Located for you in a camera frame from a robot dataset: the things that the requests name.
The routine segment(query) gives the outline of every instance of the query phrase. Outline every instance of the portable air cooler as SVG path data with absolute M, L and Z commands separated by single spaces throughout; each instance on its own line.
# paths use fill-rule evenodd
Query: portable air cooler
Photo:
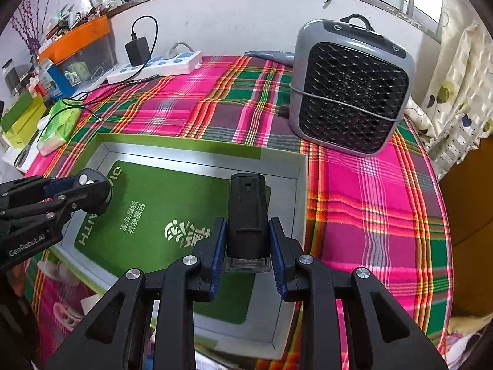
M 415 65 L 364 22 L 367 29 L 317 19 L 300 30 L 289 126 L 310 142 L 367 157 L 385 147 L 402 119 Z

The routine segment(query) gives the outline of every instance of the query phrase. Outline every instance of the plastic storage box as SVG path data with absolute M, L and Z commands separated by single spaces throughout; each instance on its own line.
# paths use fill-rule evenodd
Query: plastic storage box
M 50 59 L 74 90 L 85 88 L 115 66 L 106 16 L 93 19 L 53 42 L 39 55 Z

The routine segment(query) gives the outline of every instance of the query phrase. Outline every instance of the yellow box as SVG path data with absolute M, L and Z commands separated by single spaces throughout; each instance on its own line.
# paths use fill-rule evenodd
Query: yellow box
M 36 132 L 38 122 L 46 112 L 43 98 L 36 96 L 30 105 L 12 124 L 10 129 L 5 132 L 5 137 L 16 149 L 23 149 L 29 143 Z

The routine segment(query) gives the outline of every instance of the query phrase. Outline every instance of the table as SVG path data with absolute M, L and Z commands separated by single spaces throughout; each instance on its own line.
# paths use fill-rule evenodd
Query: table
M 47 157 L 38 156 L 27 175 L 66 176 L 96 132 L 201 138 L 305 153 L 305 252 L 340 270 L 368 267 L 441 351 L 452 307 L 452 248 L 440 189 L 415 130 L 404 119 L 385 150 L 372 158 L 302 141 L 277 116 L 279 106 L 289 103 L 290 79 L 289 68 L 271 61 L 205 57 L 192 74 L 133 85 L 95 104 L 104 122 L 82 113 L 72 140 Z M 44 361 L 66 334 L 53 319 L 53 302 L 65 300 L 77 308 L 80 296 L 90 293 L 85 286 L 70 289 L 36 274 L 35 260 L 47 255 L 31 263 L 34 289 L 29 291 Z M 296 366 L 300 312 L 298 305 L 283 359 L 258 360 L 257 369 Z M 341 307 L 339 314 L 342 321 Z M 348 368 L 345 342 L 342 351 Z

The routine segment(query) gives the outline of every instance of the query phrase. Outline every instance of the green book cover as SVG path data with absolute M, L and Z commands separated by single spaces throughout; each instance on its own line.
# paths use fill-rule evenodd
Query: green book cover
M 104 215 L 85 216 L 75 247 L 117 277 L 135 267 L 146 273 L 168 267 L 210 236 L 216 217 L 228 215 L 228 179 L 124 161 L 114 163 L 108 178 L 112 202 Z M 214 302 L 196 303 L 194 311 L 242 324 L 254 280 L 224 273 Z

